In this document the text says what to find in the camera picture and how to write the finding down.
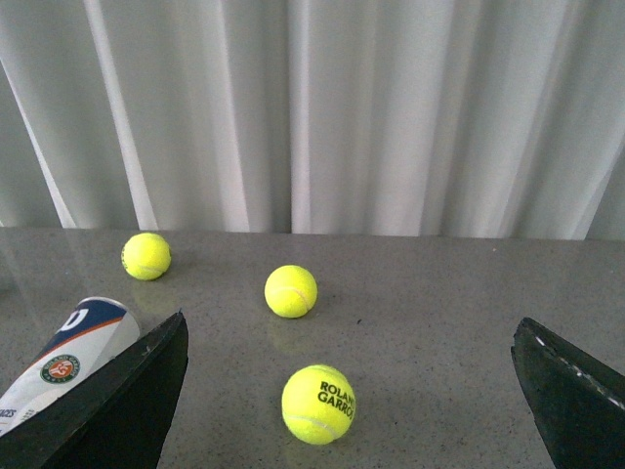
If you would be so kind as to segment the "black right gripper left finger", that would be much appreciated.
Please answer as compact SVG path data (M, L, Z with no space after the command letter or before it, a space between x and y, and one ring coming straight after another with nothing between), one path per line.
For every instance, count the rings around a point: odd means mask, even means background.
M4 468L154 468L188 367L182 313L1 439Z

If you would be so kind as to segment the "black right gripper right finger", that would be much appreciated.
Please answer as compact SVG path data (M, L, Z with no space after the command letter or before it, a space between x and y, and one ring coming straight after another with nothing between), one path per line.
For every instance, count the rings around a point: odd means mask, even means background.
M511 348L535 425L557 468L624 466L624 376L524 318Z

